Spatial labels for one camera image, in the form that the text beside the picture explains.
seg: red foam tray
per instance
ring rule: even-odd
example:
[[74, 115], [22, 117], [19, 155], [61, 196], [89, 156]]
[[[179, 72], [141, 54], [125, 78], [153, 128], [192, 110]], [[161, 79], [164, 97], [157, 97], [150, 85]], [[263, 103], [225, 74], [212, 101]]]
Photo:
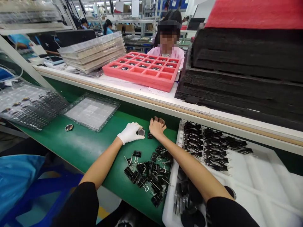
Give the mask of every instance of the red foam tray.
[[107, 76], [170, 92], [174, 85], [180, 63], [181, 61], [175, 58], [130, 52], [103, 66], [102, 69]]
[[303, 29], [303, 0], [216, 0], [205, 27]]

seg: stacked plastic trays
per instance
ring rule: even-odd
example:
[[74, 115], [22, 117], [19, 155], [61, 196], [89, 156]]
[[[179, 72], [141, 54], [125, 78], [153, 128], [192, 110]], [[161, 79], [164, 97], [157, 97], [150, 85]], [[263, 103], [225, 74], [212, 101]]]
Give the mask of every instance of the stacked plastic trays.
[[0, 117], [37, 131], [68, 105], [58, 92], [24, 82], [0, 91]]
[[60, 20], [51, 0], [0, 0], [0, 25]]
[[125, 54], [121, 32], [58, 49], [65, 63], [90, 73]]

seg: white glove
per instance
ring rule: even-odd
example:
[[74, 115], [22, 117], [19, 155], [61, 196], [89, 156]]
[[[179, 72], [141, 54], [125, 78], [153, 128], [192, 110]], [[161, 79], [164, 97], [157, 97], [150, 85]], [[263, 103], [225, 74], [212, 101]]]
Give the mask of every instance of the white glove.
[[138, 139], [144, 139], [145, 138], [144, 136], [139, 136], [136, 134], [136, 132], [142, 128], [143, 127], [139, 125], [137, 122], [128, 123], [126, 128], [121, 133], [119, 133], [117, 137], [119, 137], [122, 140], [123, 145], [125, 145], [127, 142], [132, 142]]

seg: monitor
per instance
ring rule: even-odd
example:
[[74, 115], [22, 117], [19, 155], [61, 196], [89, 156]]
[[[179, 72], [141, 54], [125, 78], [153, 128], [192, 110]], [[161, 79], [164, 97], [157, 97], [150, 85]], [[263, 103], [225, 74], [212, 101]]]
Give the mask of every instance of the monitor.
[[190, 30], [190, 31], [198, 30], [200, 23], [203, 23], [204, 21], [205, 21], [205, 18], [191, 18], [189, 20], [187, 30]]
[[92, 29], [60, 31], [56, 32], [56, 35], [61, 42], [61, 47], [71, 46], [96, 38], [95, 31]]

